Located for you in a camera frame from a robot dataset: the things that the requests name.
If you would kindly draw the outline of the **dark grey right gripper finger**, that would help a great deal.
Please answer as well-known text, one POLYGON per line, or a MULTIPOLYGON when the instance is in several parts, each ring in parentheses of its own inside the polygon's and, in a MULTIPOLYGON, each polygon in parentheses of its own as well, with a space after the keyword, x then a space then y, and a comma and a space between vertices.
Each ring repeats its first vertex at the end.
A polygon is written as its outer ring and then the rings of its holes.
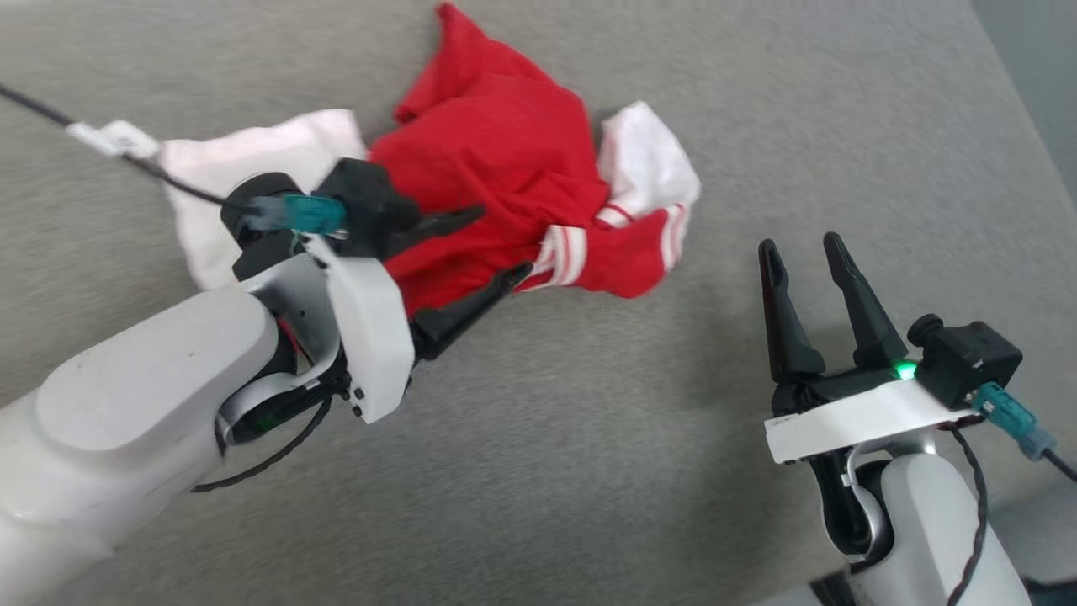
POLYGON ((799 377, 824 374, 822 353, 812 348, 791 300, 788 271, 777 243, 764 239, 757 254, 771 380, 783 384, 799 377))
POLYGON ((908 349, 843 239, 828 231, 823 244, 833 281, 845 298, 847 318, 857 346, 853 352, 855 367, 883 367, 904 360, 908 349))

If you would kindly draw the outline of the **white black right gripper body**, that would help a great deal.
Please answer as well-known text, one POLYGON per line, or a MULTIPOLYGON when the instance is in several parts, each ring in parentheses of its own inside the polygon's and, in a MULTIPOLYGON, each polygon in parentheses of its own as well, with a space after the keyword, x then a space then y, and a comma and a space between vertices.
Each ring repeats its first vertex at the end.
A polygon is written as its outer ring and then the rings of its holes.
POLYGON ((835 375, 791 374, 777 379, 773 417, 764 429, 777 464, 812 459, 909 431, 980 419, 947 409, 915 378, 915 362, 894 362, 835 375))

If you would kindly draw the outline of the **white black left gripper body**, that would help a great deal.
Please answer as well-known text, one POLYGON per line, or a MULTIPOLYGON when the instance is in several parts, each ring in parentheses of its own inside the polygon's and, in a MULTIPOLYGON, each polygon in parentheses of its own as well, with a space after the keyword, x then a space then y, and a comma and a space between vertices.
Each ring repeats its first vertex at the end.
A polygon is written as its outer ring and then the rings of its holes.
POLYGON ((395 411, 416 362, 401 291, 377 258, 340 257, 326 238, 308 238, 307 252, 326 265, 326 290, 345 350, 350 394, 366 423, 395 411))

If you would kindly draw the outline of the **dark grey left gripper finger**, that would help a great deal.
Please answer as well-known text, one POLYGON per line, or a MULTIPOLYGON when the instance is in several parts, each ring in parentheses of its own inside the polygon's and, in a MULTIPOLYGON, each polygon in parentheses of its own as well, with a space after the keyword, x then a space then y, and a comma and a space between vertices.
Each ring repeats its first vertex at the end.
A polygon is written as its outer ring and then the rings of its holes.
POLYGON ((403 252, 418 246, 430 239, 450 237, 462 231, 470 224, 477 222, 485 214, 484 207, 473 205, 442 214, 423 215, 412 226, 393 231, 384 242, 384 258, 393 258, 403 252))
POLYGON ((523 283, 532 271, 531 263, 516 265, 493 276, 484 288, 453 304, 416 311, 409 322, 416 361, 438 360, 454 341, 523 283))

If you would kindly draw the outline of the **red and white garment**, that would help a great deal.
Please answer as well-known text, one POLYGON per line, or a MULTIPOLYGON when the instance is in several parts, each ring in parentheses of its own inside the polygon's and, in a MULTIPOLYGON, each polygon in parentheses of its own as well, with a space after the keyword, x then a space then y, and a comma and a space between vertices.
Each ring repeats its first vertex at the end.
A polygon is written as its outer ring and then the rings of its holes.
POLYGON ((520 290, 575 286, 638 298, 683 254, 701 183, 676 135, 638 103, 604 119, 602 145, 576 93, 489 38, 460 8, 438 8, 438 51, 400 101, 396 130, 372 147, 353 112, 323 109, 212 141, 166 141, 181 183, 227 196, 282 173, 309 192, 342 158, 387 170, 424 212, 480 205, 450 237, 387 262, 407 313, 439 308, 522 263, 520 290))

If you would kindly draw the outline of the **grey fabric sofa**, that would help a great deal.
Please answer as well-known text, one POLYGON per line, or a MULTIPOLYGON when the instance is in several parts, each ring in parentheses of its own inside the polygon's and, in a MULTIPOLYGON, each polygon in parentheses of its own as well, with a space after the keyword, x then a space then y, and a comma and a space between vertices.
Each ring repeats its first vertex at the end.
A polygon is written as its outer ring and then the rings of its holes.
MULTIPOLYGON (((807 465, 764 438, 756 246, 828 367, 838 231, 899 326, 985 321, 1077 451, 1077 208, 970 0, 457 0, 576 91, 643 100, 701 180, 637 300, 513 296, 391 417, 336 403, 272 469, 186 495, 41 606, 741 606, 841 566, 807 465)), ((318 109, 363 138, 438 0, 0 0, 0 83, 208 139, 318 109)), ((0 100, 0 406, 197 288, 164 192, 0 100)))

